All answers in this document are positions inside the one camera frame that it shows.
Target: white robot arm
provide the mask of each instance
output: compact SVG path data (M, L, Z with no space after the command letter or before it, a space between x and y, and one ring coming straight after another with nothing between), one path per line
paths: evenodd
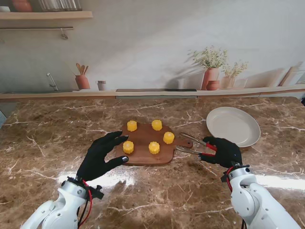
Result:
M237 168L228 175L232 186L231 203L248 229L301 229L268 190L256 183L248 167Z
M81 183L72 178L64 181L58 188L59 197L43 203L22 225L21 229L77 229L78 208L86 202L88 191ZM102 198L100 188L88 187L93 192L93 197Z

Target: faucet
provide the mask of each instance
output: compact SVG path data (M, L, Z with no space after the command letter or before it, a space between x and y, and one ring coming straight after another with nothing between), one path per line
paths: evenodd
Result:
M51 78L51 81L53 83L53 85L49 84L49 86L52 87L54 89L54 91L59 91L55 81L53 80L53 77L52 77L51 73L47 73L47 76Z

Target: pink vase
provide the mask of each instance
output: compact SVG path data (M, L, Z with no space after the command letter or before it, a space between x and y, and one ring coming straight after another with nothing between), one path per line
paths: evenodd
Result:
M90 84L85 75L76 75L75 81L79 89L90 89Z
M12 0L15 9L18 12L33 12L31 4L28 0Z
M219 88L219 80L210 80L206 86L207 91L215 91Z
M217 80L218 76L219 76L218 68L208 68L204 73L201 90L206 90L206 86L208 82Z

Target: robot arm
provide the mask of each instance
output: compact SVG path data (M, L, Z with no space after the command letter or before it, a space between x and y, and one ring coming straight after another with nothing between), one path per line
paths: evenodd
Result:
M21 229L36 229L42 224L43 229L77 229L77 209L87 198L84 187L70 181L63 182L58 188L59 197L43 203L31 217L22 225Z
M236 144L217 137L205 137L203 141L216 146L217 151L213 157L203 155L199 159L229 168L222 181L227 181L232 191L231 203L243 218L246 229L300 229L268 190L257 184L250 166L243 166L242 154Z
M129 160L128 157L121 156L105 162L106 155L115 146L128 139L128 136L121 136L121 134L122 131L117 131L96 139L88 149L88 153L77 171L77 178L69 177L67 181L64 181L58 188L58 199L55 202L49 200L43 203L21 228L36 229L39 225L42 229L79 228L82 224L80 221L78 222L77 218L79 207L89 199L91 206L93 198L102 199L104 196L100 192L101 186L92 188L86 184L85 180L90 181L98 178Z
M301 229L267 189L257 184L248 167L229 173L232 186L231 203L248 229Z

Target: brown marble surface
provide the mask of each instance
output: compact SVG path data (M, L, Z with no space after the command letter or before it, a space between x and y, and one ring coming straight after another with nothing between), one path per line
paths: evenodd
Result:
M19 228L57 187L75 175L92 140L135 119L161 119L175 133L209 134L205 118L231 106L252 115L259 141L242 149L258 182L305 226L305 108L295 98L29 101L0 130L0 228ZM107 158L114 157L114 152ZM118 167L89 182L103 186L84 229L240 228L225 169L175 152L161 167Z

